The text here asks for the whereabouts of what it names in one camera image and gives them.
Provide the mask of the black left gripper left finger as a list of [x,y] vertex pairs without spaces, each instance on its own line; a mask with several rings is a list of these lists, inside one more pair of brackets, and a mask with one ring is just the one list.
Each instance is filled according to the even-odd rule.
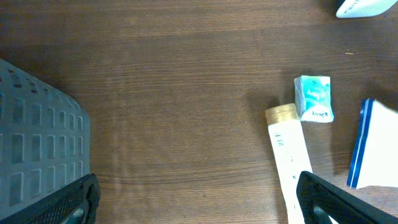
[[87,174],[21,211],[1,220],[12,224],[95,224],[101,191],[95,174]]

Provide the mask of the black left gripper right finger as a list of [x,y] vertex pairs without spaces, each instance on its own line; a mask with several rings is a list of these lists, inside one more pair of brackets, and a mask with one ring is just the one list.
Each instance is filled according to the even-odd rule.
[[305,223],[397,223],[397,217],[308,171],[301,172],[296,194]]

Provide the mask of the yellow white snack bag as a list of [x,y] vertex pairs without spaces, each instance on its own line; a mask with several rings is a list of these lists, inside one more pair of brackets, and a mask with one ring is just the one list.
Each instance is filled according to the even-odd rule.
[[397,111],[375,99],[362,103],[347,185],[397,187]]

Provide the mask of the white tube with tan cap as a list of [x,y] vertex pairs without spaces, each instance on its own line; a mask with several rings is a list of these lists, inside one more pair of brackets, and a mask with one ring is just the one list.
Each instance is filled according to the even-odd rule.
[[289,223],[303,223],[296,188],[301,172],[312,171],[302,125],[293,103],[265,110],[268,132]]

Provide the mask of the green tissue pack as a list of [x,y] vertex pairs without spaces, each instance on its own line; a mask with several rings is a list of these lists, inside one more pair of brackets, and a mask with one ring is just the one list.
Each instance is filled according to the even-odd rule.
[[299,120],[331,123],[331,81],[326,76],[302,75],[294,79],[295,106]]

